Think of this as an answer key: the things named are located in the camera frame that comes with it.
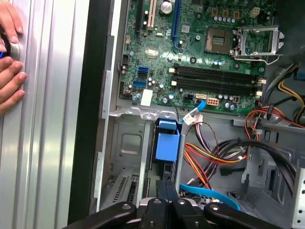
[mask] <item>capacitor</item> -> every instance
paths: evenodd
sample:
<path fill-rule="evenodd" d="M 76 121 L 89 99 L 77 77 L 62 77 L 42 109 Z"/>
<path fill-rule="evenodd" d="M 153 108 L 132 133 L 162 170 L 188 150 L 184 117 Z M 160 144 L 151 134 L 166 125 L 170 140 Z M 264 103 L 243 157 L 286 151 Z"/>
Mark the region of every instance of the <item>capacitor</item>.
<path fill-rule="evenodd" d="M 144 18 L 148 19 L 148 16 L 149 16 L 149 12 L 147 10 L 145 10 L 144 12 Z"/>
<path fill-rule="evenodd" d="M 172 62 L 172 61 L 173 61 L 173 57 L 172 57 L 172 56 L 168 56 L 168 57 L 167 57 L 167 61 L 168 61 L 168 62 Z"/>

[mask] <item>finger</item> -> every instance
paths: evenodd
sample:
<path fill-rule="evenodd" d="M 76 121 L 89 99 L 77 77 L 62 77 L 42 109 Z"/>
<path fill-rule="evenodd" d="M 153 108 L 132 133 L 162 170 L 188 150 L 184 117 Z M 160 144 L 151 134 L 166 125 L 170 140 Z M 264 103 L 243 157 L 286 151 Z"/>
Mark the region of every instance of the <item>finger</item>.
<path fill-rule="evenodd" d="M 23 33 L 21 19 L 19 17 L 19 14 L 17 13 L 15 7 L 12 4 L 10 4 L 9 2 L 5 2 L 4 5 L 6 6 L 8 12 L 11 15 L 11 18 L 12 18 L 14 26 L 15 26 L 15 30 L 18 33 Z"/>
<path fill-rule="evenodd" d="M 0 104 L 10 98 L 17 90 L 22 86 L 25 79 L 27 78 L 26 73 L 17 74 L 7 85 L 0 90 Z"/>
<path fill-rule="evenodd" d="M 4 31 L 8 36 L 8 39 L 12 43 L 19 42 L 11 15 L 7 10 L 7 8 L 5 7 L 5 4 L 1 2 L 0 2 L 0 25 L 3 27 Z"/>
<path fill-rule="evenodd" d="M 8 100 L 0 104 L 0 117 L 2 117 L 12 107 L 17 105 L 17 103 L 23 98 L 24 94 L 25 92 L 23 90 L 19 90 L 15 92 Z"/>
<path fill-rule="evenodd" d="M 0 72 L 0 89 L 3 88 L 22 67 L 23 63 L 15 61 L 7 69 Z"/>
<path fill-rule="evenodd" d="M 6 52 L 4 41 L 2 40 L 1 37 L 0 37 L 0 52 Z"/>

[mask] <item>black ram slot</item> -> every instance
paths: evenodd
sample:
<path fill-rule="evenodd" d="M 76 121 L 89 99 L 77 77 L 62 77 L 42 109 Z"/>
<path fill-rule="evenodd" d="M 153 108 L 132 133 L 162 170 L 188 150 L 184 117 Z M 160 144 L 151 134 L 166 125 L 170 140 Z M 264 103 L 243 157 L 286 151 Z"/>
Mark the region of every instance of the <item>black ram slot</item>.
<path fill-rule="evenodd" d="M 252 83 L 257 77 L 241 73 L 229 73 L 216 70 L 176 66 L 177 75 L 185 78 L 219 80 L 225 83 Z"/>
<path fill-rule="evenodd" d="M 181 77 L 177 77 L 177 87 L 231 95 L 253 95 L 256 92 L 256 87 L 253 86 L 206 82 Z"/>

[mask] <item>silver side panel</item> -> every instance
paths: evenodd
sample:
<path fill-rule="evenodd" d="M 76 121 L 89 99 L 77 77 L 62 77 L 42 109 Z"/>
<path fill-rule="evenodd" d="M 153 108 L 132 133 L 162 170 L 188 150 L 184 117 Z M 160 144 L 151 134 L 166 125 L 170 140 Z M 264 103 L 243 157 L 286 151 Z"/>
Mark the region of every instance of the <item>silver side panel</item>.
<path fill-rule="evenodd" d="M 67 225 L 88 0 L 14 0 L 25 99 L 0 125 L 0 228 Z"/>

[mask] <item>black plastic clip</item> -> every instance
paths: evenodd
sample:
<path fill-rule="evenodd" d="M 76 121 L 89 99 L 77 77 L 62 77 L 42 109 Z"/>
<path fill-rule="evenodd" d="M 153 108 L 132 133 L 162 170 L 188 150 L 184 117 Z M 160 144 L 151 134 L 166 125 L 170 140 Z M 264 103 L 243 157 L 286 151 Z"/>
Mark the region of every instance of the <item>black plastic clip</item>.
<path fill-rule="evenodd" d="M 273 109 L 274 109 L 274 104 L 270 104 L 269 105 L 269 109 L 268 109 L 268 112 L 267 112 L 267 120 L 269 121 L 271 116 L 272 116 L 272 112 L 273 112 Z"/>

